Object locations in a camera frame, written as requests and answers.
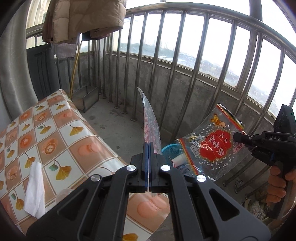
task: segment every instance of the bag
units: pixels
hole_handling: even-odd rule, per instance
[[[176,140],[184,157],[177,168],[188,176],[219,179],[249,153],[244,144],[233,141],[233,134],[243,130],[244,124],[217,104],[192,133]]]

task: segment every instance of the gray curtain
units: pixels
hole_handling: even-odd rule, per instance
[[[31,0],[15,13],[0,37],[0,86],[12,119],[38,100],[31,82],[26,50],[26,21]]]

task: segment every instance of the jacket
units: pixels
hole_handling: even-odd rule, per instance
[[[123,28],[126,0],[51,0],[42,38],[48,43],[76,43],[80,33],[100,37]]]

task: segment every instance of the plastic bag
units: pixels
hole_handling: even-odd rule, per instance
[[[176,140],[185,160],[177,168],[192,177],[203,174],[213,181],[219,179],[248,154],[243,144],[233,141],[233,134],[243,130],[242,122],[216,105],[192,133]]]
[[[153,142],[154,153],[162,154],[160,133],[153,109],[143,91],[139,87],[138,90],[144,107],[144,141],[146,143]]]

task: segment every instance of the ginkgo leaf pattern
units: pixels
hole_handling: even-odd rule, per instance
[[[11,146],[9,146],[6,151],[9,152],[7,155],[7,158],[11,158],[13,156],[13,154],[15,153],[15,150],[11,150]]]
[[[24,200],[18,198],[17,203],[15,204],[15,208],[17,210],[22,210],[24,208],[24,204],[25,204]]]
[[[65,107],[65,106],[66,106],[65,104],[61,104],[61,105],[59,105],[59,104],[56,104],[56,105],[58,105],[58,107],[56,108],[56,110],[62,109],[63,107]]]
[[[29,157],[28,155],[27,155],[27,153],[25,153],[25,155],[27,156],[27,162],[26,162],[26,164],[25,164],[25,168],[29,168],[29,167],[31,167],[32,166],[32,163],[36,160],[36,157]]]
[[[52,171],[56,171],[57,169],[59,169],[56,175],[56,180],[65,180],[69,176],[72,170],[72,167],[70,166],[62,167],[57,160],[54,160],[54,163],[49,167],[49,169]]]
[[[15,208],[17,210],[22,210],[24,208],[24,200],[18,198],[17,196],[17,192],[13,189],[13,194],[11,194],[11,197],[13,200],[16,200],[16,203],[15,203]]]
[[[13,192],[13,194],[11,194],[11,197],[12,197],[13,200],[16,200],[17,199],[17,197],[16,197],[16,195],[15,195],[14,192]]]
[[[43,129],[40,134],[45,134],[46,132],[49,131],[49,129],[51,128],[52,126],[46,126],[44,124],[42,124],[41,126],[38,127],[39,130]]]
[[[42,110],[45,107],[45,105],[37,105],[35,106],[35,108],[37,108],[37,110]]]
[[[13,127],[16,124],[16,122],[11,122],[9,127]]]
[[[74,135],[76,135],[76,134],[78,134],[78,133],[80,133],[80,132],[83,131],[83,127],[81,127],[81,126],[78,126],[78,127],[73,127],[71,125],[67,125],[67,126],[72,127],[72,130],[71,130],[69,136],[74,136]]]
[[[50,170],[55,171],[58,170],[59,167],[55,164],[55,162],[49,167]]]
[[[137,241],[138,235],[137,234],[125,234],[122,236],[122,241]]]
[[[4,181],[0,180],[0,191],[3,189],[3,186],[4,186]]]
[[[31,125],[31,124],[26,124],[26,123],[24,123],[24,124],[25,124],[25,126],[24,126],[24,128],[22,129],[22,131],[25,131],[25,130],[28,129],[29,126]]]

